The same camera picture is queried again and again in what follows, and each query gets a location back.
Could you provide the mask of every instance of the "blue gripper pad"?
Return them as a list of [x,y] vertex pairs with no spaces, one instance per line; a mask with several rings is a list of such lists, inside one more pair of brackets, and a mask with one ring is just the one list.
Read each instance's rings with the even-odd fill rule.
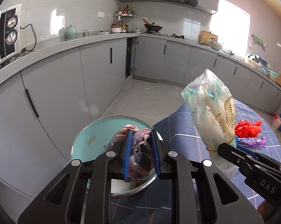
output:
[[247,153],[248,155],[252,156],[255,160],[257,160],[257,157],[253,151],[251,151],[243,146],[240,146],[239,144],[236,144],[236,148]]
[[155,139],[155,135],[153,134],[153,131],[151,131],[151,147],[152,147],[152,155],[153,155],[155,173],[157,174],[157,177],[159,178],[161,175],[160,157],[159,157],[158,147],[157,147],[157,143],[156,143],[156,139]]
[[128,140],[126,144],[126,150],[123,158],[123,178],[126,179],[129,172],[129,163],[131,157],[131,145],[132,145],[132,130],[129,131]]

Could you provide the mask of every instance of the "window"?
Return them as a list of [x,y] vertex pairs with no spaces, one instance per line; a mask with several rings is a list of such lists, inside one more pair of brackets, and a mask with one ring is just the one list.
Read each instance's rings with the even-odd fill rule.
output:
[[63,15],[57,16],[57,9],[53,9],[50,17],[50,35],[58,35],[59,30],[65,27],[64,17]]
[[211,33],[218,36],[223,48],[244,57],[247,51],[250,15],[226,1],[219,0],[218,12],[213,14],[210,22]]

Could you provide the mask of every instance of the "microwave knob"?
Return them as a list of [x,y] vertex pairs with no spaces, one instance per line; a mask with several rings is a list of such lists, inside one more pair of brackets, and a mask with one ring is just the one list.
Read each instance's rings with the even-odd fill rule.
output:
[[16,17],[16,16],[13,16],[12,18],[10,18],[10,19],[8,20],[8,22],[7,22],[7,27],[8,27],[8,28],[14,28],[14,27],[16,26],[16,24],[17,24],[17,21],[18,21],[17,17]]
[[6,38],[6,44],[13,44],[17,39],[17,32],[15,30],[11,31]]

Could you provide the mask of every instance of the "green teapot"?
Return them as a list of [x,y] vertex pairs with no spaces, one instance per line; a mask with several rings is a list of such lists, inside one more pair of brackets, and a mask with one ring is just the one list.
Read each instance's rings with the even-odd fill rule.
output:
[[75,38],[75,34],[76,28],[70,25],[65,30],[65,39]]

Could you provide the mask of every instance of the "metal screw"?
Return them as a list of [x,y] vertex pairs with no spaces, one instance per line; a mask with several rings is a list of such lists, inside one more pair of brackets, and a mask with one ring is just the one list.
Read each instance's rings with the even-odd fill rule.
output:
[[203,164],[206,166],[206,167],[211,167],[212,166],[212,162],[210,160],[205,160],[203,161]]
[[178,156],[178,153],[175,151],[170,151],[170,152],[168,152],[168,155],[171,157],[176,157],[176,156]]
[[74,159],[74,160],[71,162],[71,165],[72,165],[72,166],[78,166],[78,165],[80,165],[80,160]]
[[113,152],[113,151],[108,151],[108,152],[106,153],[106,155],[107,155],[108,157],[113,157],[113,156],[116,155],[116,153]]

